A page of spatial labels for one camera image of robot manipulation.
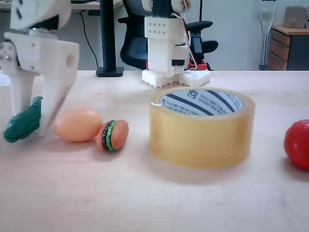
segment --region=orange egg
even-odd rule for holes
[[[62,115],[55,122],[54,131],[63,140],[85,142],[97,136],[102,124],[103,119],[99,112],[80,108]]]

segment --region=white robot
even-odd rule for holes
[[[44,136],[73,86],[79,45],[59,41],[53,31],[70,18],[70,0],[14,0],[11,29],[29,35],[5,33],[0,44],[0,66],[11,82],[13,114],[28,109],[35,76],[43,76],[39,133]]]
[[[154,87],[173,82],[187,86],[201,86],[210,81],[208,70],[191,67],[190,35],[184,17],[191,7],[190,0],[142,0],[146,11],[145,37],[148,38],[148,69],[142,79]]]

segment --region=red toy tomato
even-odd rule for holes
[[[292,125],[286,133],[284,148],[294,164],[309,171],[309,120]]]

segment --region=black table leg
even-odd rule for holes
[[[116,66],[115,25],[113,0],[100,0],[103,67],[97,69],[98,77],[123,76],[124,67]]]

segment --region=white 3d-printed part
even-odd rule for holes
[[[174,75],[172,78],[158,76],[152,71],[144,70],[142,72],[142,80],[155,88],[161,88],[168,84],[179,83],[189,87],[202,86],[210,81],[210,71],[193,71],[187,70],[184,74]]]

